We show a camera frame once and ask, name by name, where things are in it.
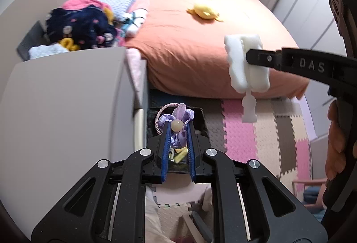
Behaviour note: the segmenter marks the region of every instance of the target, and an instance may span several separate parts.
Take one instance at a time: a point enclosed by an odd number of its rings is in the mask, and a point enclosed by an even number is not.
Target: yellow rubber duck
[[[193,5],[193,9],[187,9],[187,12],[197,14],[202,19],[215,19],[219,22],[223,22],[212,0],[198,0]]]

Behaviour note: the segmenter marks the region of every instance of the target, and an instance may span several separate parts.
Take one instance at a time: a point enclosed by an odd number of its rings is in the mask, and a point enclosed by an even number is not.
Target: pink blanket
[[[281,22],[258,0],[214,0],[224,22],[186,13],[196,0],[150,0],[150,12],[127,47],[147,60],[149,81],[175,95],[203,98],[241,98],[231,87],[224,36],[259,34],[264,49],[297,47]],[[271,88],[258,98],[301,98],[308,79],[270,71]]]
[[[88,7],[89,5],[97,6],[101,10],[104,10],[104,8],[111,10],[109,4],[100,2],[98,0],[67,0],[65,3],[63,3],[62,8],[66,10],[81,10]]]

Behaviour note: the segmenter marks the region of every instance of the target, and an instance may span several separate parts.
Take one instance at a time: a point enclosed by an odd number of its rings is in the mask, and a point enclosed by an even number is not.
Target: white wardrobe
[[[346,55],[343,38],[334,21],[328,0],[279,0],[274,15],[288,29],[300,48]],[[305,97],[311,112],[317,139],[311,143],[313,160],[320,164],[318,176],[324,176],[327,133],[330,125],[327,111],[333,97],[327,95],[328,86],[311,81]]]

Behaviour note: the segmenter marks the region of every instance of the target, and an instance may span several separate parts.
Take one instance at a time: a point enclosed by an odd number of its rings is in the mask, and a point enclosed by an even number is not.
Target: human hand
[[[346,138],[338,125],[336,100],[331,103],[327,117],[331,120],[331,125],[328,131],[325,172],[328,179],[333,180],[336,175],[341,173],[346,167],[346,156],[344,154]],[[353,146],[353,156],[357,158],[357,142]]]

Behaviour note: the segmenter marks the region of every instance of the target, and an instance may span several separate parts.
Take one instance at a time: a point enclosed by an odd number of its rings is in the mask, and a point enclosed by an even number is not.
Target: navy blue clothing
[[[82,50],[115,46],[117,30],[108,24],[105,13],[94,5],[81,10],[54,9],[46,26],[51,43],[70,37]]]

